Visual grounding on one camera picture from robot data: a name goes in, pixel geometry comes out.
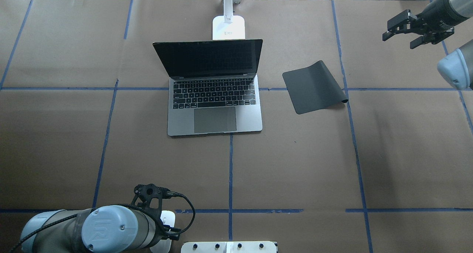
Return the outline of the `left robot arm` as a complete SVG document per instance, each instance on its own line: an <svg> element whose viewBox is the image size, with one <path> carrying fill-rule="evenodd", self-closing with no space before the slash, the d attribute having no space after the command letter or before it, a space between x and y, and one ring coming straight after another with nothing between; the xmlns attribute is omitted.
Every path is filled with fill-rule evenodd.
<svg viewBox="0 0 473 253"><path fill-rule="evenodd" d="M10 252L125 253L149 249L169 253L171 244L151 216L127 206L108 205L39 213L27 221Z"/></svg>

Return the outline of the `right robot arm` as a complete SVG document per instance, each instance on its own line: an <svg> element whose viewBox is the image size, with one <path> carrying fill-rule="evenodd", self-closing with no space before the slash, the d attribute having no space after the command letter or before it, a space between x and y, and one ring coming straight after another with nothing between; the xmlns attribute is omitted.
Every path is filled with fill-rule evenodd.
<svg viewBox="0 0 473 253"><path fill-rule="evenodd" d="M383 41L397 34L417 34L409 43L411 49L439 44L456 34L458 25L472 19L473 0L433 0L422 12L406 9L387 21ZM457 90L472 89L472 40L451 50L438 61L436 69Z"/></svg>

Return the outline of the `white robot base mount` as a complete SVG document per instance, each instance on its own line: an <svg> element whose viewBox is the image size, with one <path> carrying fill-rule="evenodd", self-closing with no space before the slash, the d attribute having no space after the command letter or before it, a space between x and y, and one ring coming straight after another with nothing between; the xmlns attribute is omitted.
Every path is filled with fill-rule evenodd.
<svg viewBox="0 0 473 253"><path fill-rule="evenodd" d="M277 253L272 241L186 242L181 253Z"/></svg>

